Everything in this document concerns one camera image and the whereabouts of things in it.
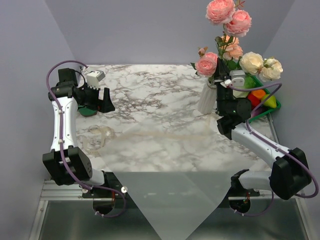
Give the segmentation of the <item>pink double rose stem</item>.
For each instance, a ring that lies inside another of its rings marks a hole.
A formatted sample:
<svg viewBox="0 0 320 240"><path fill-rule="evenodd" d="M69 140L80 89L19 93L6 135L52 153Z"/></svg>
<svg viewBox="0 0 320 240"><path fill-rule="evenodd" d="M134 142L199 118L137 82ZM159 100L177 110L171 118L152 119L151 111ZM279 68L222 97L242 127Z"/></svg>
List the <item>pink double rose stem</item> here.
<svg viewBox="0 0 320 240"><path fill-rule="evenodd" d="M218 65L219 56L214 52L207 52L208 47L199 47L199 59L196 62L191 62L190 65L195 70L197 76L210 79L214 76Z"/></svg>

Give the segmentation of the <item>peach rose stem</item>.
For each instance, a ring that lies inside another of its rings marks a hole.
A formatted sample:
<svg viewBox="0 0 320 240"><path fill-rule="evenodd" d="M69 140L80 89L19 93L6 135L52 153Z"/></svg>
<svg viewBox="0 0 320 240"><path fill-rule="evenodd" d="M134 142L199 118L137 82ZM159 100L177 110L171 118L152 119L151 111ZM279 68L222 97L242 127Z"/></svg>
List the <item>peach rose stem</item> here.
<svg viewBox="0 0 320 240"><path fill-rule="evenodd" d="M230 37L224 34L223 36L216 37L215 40L218 54L224 60L237 61L243 56L243 49L240 47L239 39L237 37Z"/></svg>

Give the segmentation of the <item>white rose stem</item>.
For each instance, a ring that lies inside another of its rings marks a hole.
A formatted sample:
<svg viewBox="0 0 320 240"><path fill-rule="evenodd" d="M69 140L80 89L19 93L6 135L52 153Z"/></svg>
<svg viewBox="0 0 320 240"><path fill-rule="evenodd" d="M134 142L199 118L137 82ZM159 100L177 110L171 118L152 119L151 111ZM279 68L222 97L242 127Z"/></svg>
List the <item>white rose stem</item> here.
<svg viewBox="0 0 320 240"><path fill-rule="evenodd" d="M281 78L283 67L279 60L274 57L263 58L254 52L245 53L239 59L241 69L250 75L258 76L261 81L275 81Z"/></svg>

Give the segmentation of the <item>small pink rose stem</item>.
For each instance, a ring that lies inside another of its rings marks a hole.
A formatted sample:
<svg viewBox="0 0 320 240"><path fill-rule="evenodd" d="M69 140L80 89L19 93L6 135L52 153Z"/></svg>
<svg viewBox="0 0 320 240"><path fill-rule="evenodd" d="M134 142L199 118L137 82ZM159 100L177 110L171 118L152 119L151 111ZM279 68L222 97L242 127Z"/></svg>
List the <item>small pink rose stem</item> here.
<svg viewBox="0 0 320 240"><path fill-rule="evenodd" d="M224 34L238 38L243 38L252 26L252 17L241 9L245 2L243 0L212 0L208 3L205 18L214 26L222 27ZM225 60L219 56L230 70L240 67L239 60Z"/></svg>

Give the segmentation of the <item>white wrapping paper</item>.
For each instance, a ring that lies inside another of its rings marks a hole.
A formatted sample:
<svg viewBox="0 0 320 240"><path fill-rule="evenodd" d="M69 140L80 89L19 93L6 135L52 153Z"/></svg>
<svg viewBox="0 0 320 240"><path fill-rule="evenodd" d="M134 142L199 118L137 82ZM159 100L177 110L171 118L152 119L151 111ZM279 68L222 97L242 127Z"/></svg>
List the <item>white wrapping paper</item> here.
<svg viewBox="0 0 320 240"><path fill-rule="evenodd" d="M163 240L187 239L223 201L231 177L253 164L204 120L147 119L99 153Z"/></svg>

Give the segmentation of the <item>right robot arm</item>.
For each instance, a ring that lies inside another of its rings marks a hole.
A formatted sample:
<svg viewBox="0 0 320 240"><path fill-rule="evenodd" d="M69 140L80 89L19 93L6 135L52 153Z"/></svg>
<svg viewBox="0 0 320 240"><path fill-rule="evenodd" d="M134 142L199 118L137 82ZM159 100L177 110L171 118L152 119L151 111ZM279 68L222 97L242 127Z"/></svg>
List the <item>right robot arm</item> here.
<svg viewBox="0 0 320 240"><path fill-rule="evenodd" d="M261 158L271 171L243 170L233 176L230 191L241 196L247 190L272 191L283 200L299 196L299 192L310 183L315 191L310 198L319 193L319 185L309 170L305 153L299 149L282 146L250 127L251 102L247 98L234 97L236 81L243 80L241 70L231 71L222 59L217 60L212 84L216 86L216 113L219 133L251 150Z"/></svg>

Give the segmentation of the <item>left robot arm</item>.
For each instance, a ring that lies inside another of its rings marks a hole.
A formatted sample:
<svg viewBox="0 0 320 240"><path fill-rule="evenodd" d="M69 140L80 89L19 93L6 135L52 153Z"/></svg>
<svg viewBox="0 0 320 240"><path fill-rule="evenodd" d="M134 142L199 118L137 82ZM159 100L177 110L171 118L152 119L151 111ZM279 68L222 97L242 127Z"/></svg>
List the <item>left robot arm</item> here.
<svg viewBox="0 0 320 240"><path fill-rule="evenodd" d="M77 71L71 68L58 70L58 83L48 87L48 98L54 112L53 141L48 153L43 154L42 162L58 186L79 183L101 198L107 197L111 185L103 171L93 169L89 157L78 147L76 136L76 113L84 107L100 113L115 111L110 89L99 87L105 78L101 70L89 72L84 83L79 86Z"/></svg>

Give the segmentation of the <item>white ribbed vase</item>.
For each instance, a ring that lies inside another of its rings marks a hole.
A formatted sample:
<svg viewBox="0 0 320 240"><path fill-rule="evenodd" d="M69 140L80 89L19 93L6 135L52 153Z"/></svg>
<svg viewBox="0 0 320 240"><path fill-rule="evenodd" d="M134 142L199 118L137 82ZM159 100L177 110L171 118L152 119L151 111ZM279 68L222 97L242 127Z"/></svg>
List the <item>white ribbed vase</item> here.
<svg viewBox="0 0 320 240"><path fill-rule="evenodd" d="M204 84L197 109L201 114L207 115L214 110L217 99L217 87L208 81Z"/></svg>

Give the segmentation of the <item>toy green cabbage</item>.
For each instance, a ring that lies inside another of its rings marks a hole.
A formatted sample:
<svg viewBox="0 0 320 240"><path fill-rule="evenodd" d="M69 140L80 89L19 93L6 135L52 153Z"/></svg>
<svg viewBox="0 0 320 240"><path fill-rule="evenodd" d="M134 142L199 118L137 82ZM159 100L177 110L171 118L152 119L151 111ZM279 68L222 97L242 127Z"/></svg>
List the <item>toy green cabbage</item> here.
<svg viewBox="0 0 320 240"><path fill-rule="evenodd" d="M244 78L244 88L245 89L253 89L256 87L256 82L251 76L246 76Z"/></svg>

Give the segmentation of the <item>toy orange fruit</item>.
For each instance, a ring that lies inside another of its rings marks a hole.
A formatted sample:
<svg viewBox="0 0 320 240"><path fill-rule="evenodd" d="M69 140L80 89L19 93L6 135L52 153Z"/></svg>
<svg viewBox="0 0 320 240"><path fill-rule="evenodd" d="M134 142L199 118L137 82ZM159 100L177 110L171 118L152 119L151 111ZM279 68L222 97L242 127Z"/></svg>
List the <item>toy orange fruit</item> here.
<svg viewBox="0 0 320 240"><path fill-rule="evenodd" d="M258 89L251 91L251 94L261 100L266 95L266 92L263 89Z"/></svg>

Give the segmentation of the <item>toy red pepper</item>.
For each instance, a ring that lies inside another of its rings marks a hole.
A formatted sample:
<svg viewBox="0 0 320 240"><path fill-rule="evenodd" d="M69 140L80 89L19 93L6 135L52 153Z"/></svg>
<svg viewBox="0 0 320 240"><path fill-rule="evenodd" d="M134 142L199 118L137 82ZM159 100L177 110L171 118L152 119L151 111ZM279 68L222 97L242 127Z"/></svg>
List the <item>toy red pepper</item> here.
<svg viewBox="0 0 320 240"><path fill-rule="evenodd" d="M250 100L252 110L261 103L261 101L252 93L248 94L247 99Z"/></svg>

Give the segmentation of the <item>toy purple eggplant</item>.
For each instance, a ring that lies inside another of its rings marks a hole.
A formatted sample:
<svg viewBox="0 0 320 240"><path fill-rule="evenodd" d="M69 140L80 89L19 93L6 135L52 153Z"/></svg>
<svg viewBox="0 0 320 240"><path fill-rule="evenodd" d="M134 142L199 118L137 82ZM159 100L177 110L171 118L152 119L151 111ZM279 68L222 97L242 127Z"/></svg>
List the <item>toy purple eggplant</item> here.
<svg viewBox="0 0 320 240"><path fill-rule="evenodd" d="M258 109L256 109L255 111L253 111L251 113L251 118L255 118L261 114L263 114L267 109L264 106L259 107Z"/></svg>

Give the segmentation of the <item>green plastic basket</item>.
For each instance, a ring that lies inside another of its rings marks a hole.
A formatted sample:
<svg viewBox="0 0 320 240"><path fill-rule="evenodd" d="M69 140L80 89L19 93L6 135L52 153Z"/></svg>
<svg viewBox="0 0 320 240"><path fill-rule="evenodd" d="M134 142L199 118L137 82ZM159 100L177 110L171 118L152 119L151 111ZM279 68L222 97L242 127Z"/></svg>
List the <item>green plastic basket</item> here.
<svg viewBox="0 0 320 240"><path fill-rule="evenodd" d="M247 75L247 76L251 76L254 79L254 81L256 83L256 87L255 88L263 87L262 90L264 90L266 92L266 94L271 94L272 91L270 90L270 88L274 88L274 90L275 90L278 87L277 85L266 87L266 86L269 86L269 85L273 84L273 82L272 81L263 82L260 79L258 79L256 76L252 76L252 75ZM266 115L268 115L268 114L270 114L270 113L272 113L274 111L279 110L282 105L281 105L281 103L279 102L279 100L277 98L276 98L276 103L277 103L276 108L269 108L269 107L266 107L264 105L261 105L260 107L264 106L267 110L263 114L261 114L261 115L259 115L257 117L250 118L249 122L251 123L253 121L261 119L262 117L265 117Z"/></svg>

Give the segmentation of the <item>toy yellow-green pear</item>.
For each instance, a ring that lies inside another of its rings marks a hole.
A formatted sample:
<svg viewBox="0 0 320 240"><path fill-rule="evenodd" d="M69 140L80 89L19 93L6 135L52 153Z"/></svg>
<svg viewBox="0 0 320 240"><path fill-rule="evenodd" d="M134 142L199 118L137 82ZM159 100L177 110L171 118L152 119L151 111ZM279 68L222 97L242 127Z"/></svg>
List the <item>toy yellow-green pear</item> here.
<svg viewBox="0 0 320 240"><path fill-rule="evenodd" d="M266 94L261 98L262 105L267 108L275 109L277 107L277 100L274 95Z"/></svg>

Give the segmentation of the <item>aluminium frame rail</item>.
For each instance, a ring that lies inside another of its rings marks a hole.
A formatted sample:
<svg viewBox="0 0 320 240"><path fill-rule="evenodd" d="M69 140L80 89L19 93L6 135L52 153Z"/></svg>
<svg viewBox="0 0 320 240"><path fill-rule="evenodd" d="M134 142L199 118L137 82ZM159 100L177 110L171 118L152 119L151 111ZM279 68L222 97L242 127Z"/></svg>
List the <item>aluminium frame rail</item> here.
<svg viewBox="0 0 320 240"><path fill-rule="evenodd" d="M87 240L94 213L92 198L84 198L77 185L42 185L30 240Z"/></svg>

